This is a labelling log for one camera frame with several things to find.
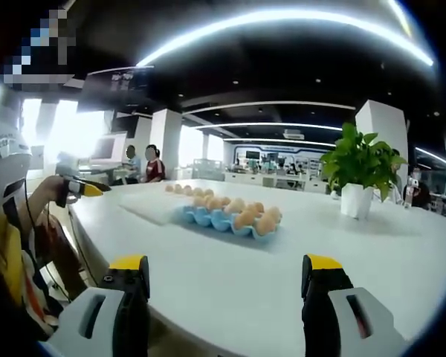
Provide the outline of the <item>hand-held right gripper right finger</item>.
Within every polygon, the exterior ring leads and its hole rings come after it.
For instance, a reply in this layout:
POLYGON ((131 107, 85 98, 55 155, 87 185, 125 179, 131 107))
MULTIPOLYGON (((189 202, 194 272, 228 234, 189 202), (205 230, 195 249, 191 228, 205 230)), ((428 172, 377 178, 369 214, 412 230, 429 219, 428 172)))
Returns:
POLYGON ((407 349, 391 311, 355 288, 330 257, 303 257, 301 298, 307 356, 402 356, 407 349))

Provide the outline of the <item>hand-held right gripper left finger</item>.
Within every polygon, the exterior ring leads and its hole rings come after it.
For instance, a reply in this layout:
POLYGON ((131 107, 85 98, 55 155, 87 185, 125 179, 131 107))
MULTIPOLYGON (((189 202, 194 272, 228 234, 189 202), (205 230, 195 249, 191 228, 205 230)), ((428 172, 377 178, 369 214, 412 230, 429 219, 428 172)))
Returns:
POLYGON ((59 316, 46 341, 48 356, 147 356, 149 262, 128 256, 109 265, 98 287, 87 288, 59 316))

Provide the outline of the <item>person's left hand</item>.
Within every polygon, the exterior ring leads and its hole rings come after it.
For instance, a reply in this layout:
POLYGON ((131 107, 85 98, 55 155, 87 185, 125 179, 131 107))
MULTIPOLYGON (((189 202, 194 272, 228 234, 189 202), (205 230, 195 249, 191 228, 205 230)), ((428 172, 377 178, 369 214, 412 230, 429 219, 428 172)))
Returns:
POLYGON ((49 176, 40 184, 40 190, 48 202, 57 202, 62 195, 64 183, 62 176, 49 176))

